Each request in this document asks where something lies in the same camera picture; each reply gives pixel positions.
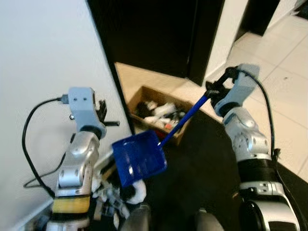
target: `dustpan handle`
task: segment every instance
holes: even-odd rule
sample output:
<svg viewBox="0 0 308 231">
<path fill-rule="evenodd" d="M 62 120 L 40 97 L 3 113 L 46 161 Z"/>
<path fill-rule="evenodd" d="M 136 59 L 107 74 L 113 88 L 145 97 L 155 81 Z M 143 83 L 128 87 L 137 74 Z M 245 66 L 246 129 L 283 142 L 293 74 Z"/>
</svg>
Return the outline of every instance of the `dustpan handle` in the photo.
<svg viewBox="0 0 308 231">
<path fill-rule="evenodd" d="M 179 123 L 172 129 L 172 131 L 160 142 L 161 146 L 164 146 L 186 122 L 189 120 L 193 114 L 195 114 L 199 108 L 208 100 L 208 98 L 203 95 L 198 102 L 186 113 L 186 115 L 179 121 Z"/>
</svg>

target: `connector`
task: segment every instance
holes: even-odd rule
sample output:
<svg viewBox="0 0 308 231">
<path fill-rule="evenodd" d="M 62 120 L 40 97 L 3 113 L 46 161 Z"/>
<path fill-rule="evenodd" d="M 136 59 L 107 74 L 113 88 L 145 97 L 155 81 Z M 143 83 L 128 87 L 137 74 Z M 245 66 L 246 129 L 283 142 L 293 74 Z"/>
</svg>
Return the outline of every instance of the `connector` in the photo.
<svg viewBox="0 0 308 231">
<path fill-rule="evenodd" d="M 63 104 L 68 104 L 68 94 L 63 94 L 60 101 Z"/>
</svg>

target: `yellow band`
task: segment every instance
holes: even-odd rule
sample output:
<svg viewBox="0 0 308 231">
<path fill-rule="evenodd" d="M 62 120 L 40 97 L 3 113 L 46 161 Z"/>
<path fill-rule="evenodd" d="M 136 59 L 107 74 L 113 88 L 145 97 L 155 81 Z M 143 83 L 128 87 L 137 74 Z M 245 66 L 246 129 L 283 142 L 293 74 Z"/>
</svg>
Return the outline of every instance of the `yellow band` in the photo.
<svg viewBox="0 0 308 231">
<path fill-rule="evenodd" d="M 86 213 L 90 206 L 90 197 L 57 198 L 53 201 L 53 213 Z"/>
</svg>

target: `white wall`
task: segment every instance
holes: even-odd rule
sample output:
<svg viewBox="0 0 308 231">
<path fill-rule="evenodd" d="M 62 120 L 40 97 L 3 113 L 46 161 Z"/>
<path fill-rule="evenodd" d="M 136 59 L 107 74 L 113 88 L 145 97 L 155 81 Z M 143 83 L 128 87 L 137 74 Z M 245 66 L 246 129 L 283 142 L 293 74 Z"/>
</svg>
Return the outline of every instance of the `white wall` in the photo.
<svg viewBox="0 0 308 231">
<path fill-rule="evenodd" d="M 226 63 L 247 3 L 248 0 L 225 0 L 204 82 L 207 77 Z M 268 28 L 290 13 L 295 3 L 296 0 L 280 0 Z"/>
<path fill-rule="evenodd" d="M 225 64 L 247 3 L 248 0 L 225 0 L 205 78 Z"/>
<path fill-rule="evenodd" d="M 130 135 L 104 52 L 83 0 L 10 0 L 0 3 L 0 230 L 21 225 L 46 204 L 42 189 L 23 189 L 33 177 L 21 148 L 22 128 L 34 105 L 67 93 L 71 86 L 90 86 L 106 99 L 108 128 L 100 153 Z M 33 117 L 27 146 L 38 172 L 53 169 L 76 130 L 68 105 L 51 103 Z M 46 183 L 55 186 L 56 174 Z"/>
</svg>

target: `white tile floor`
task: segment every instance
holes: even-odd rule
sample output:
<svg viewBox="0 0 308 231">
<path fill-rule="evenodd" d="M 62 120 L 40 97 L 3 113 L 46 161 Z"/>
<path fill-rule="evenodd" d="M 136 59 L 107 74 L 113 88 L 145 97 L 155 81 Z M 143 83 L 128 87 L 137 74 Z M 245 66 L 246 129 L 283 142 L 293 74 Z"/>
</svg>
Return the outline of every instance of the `white tile floor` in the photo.
<svg viewBox="0 0 308 231">
<path fill-rule="evenodd" d="M 246 33 L 234 45 L 227 66 L 252 63 L 261 67 L 259 78 L 273 110 L 276 147 L 280 163 L 308 182 L 308 21 L 289 16 L 263 37 Z M 189 80 L 171 77 L 125 64 L 117 64 L 127 101 L 141 85 L 149 85 L 195 103 L 205 89 Z M 224 71 L 207 80 L 214 81 Z M 265 102 L 257 89 L 245 101 L 260 130 L 270 136 Z M 221 121 L 206 103 L 202 111 Z"/>
</svg>

